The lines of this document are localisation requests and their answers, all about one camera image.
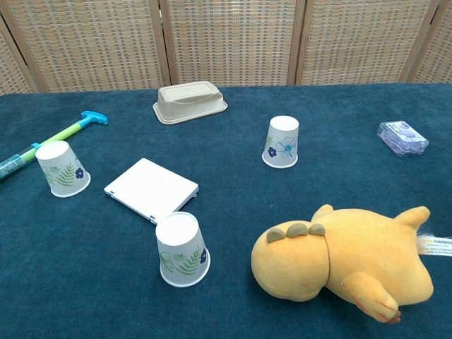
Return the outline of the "white paper cup fern print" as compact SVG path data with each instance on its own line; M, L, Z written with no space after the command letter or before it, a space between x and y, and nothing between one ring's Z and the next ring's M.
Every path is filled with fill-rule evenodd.
M174 212L161 219L155 228L160 274L174 287L199 283L210 268L207 249L198 220L187 212Z
M91 182L89 172L66 141L42 144L37 149L35 157L50 186L51 193L56 197L75 196L85 190Z

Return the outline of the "blue carpet table cloth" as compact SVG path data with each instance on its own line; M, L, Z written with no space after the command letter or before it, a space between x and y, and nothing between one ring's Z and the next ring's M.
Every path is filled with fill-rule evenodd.
M70 198L38 163L0 181L0 339L452 339L452 258L424 256L434 293L382 324L328 290L305 303L266 294L251 272L258 236L325 203L390 217L426 206L422 233L452 237L452 84L223 88L228 108L161 124L154 90L0 96L0 161L77 121L69 144L91 175ZM299 122L298 161L262 160L270 120ZM429 145L397 156L379 124L405 121ZM104 188L141 158L196 182L208 274L187 288L160 276L152 223Z

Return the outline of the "beige pulp lidded container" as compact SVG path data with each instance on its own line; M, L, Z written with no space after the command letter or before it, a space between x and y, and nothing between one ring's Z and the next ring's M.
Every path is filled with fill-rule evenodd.
M208 81L162 87L153 111L162 124L178 124L227 109L222 93Z

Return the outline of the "yellow plush dinosaur toy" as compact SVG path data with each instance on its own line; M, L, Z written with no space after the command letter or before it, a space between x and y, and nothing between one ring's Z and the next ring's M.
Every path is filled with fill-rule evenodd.
M399 322L401 306L434 292L417 247L429 216L425 206L390 218L325 204L310 220L265 230L251 250L251 271L273 297L305 302L327 288L378 322Z

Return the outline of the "white paper cup blue flower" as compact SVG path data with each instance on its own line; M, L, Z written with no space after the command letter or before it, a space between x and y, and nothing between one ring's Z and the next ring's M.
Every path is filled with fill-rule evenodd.
M284 169L298 161L299 122L280 115L270 120L262 160L270 167Z

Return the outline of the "white flat plastic box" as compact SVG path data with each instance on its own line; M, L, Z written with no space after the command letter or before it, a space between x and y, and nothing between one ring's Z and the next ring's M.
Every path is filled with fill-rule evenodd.
M104 192L156 225L196 197L198 184L142 158Z

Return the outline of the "green blue toy water pump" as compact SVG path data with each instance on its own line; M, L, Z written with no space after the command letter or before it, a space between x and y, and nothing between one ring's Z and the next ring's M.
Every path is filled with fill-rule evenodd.
M92 123L108 125L108 118L107 116L99 112L81 112L81 119L76 123L70 125L66 129L53 135L47 140L41 143L33 143L28 148L25 148L22 151L12 155L8 159L0 162L0 181L10 176L14 172L17 172L28 163L32 162L35 159L35 153L37 149L39 149L41 146L46 145L52 141L63 141Z

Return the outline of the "woven rattan screen panel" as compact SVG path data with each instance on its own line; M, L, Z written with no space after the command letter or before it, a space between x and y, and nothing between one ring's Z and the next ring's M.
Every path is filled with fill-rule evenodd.
M451 0L303 0L297 85L404 83Z
M170 84L160 0L0 0L35 91Z
M293 85L306 0L159 0L172 85Z
M415 83L452 83L452 0L429 39Z
M0 16L0 95L37 92L30 69Z

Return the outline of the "clear box purple floss picks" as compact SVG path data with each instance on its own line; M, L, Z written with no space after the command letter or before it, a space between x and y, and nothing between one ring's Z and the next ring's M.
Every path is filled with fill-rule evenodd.
M397 155L421 155L429 141L405 121L385 121L379 124L377 136Z

